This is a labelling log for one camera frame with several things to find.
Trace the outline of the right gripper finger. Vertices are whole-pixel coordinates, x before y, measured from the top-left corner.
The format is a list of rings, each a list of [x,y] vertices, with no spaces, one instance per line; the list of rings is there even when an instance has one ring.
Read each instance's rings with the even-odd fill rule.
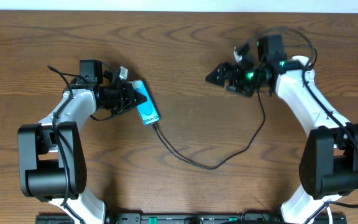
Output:
[[[230,94],[241,95],[244,97],[252,97],[255,92],[253,89],[243,89],[230,85],[226,87],[226,91],[228,91]]]
[[[233,79],[233,73],[233,65],[227,62],[220,63],[205,77],[205,81],[217,86],[225,86],[227,80]]]

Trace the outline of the smartphone with teal screen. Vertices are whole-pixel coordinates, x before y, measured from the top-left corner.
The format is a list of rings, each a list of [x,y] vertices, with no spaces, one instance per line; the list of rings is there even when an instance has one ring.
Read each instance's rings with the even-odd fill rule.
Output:
[[[142,80],[131,81],[131,84],[137,92],[146,97],[146,102],[137,106],[137,110],[145,126],[159,121],[160,116],[154,106],[154,103],[149,95],[149,92]]]

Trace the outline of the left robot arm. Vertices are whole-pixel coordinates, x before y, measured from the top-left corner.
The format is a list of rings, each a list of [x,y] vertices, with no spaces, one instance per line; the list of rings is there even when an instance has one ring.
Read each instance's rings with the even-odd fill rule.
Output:
[[[62,100],[35,124],[17,132],[20,186],[34,197],[63,210],[75,223],[115,223],[105,202],[87,186],[87,168],[80,131],[98,109],[113,119],[146,102],[128,81],[128,70],[113,70],[99,60],[80,60],[72,80],[49,66],[65,82]]]

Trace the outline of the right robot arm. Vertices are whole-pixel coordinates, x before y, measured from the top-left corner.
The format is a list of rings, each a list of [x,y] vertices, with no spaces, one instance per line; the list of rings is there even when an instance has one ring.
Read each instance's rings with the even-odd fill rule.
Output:
[[[301,184],[281,204],[280,213],[285,223],[313,223],[330,205],[345,207],[339,199],[358,189],[358,124],[317,89],[309,57],[287,57],[281,35],[258,38],[257,65],[249,50],[248,44],[235,49],[235,63],[219,64],[205,80],[247,97],[267,87],[288,105],[307,142],[299,165]]]

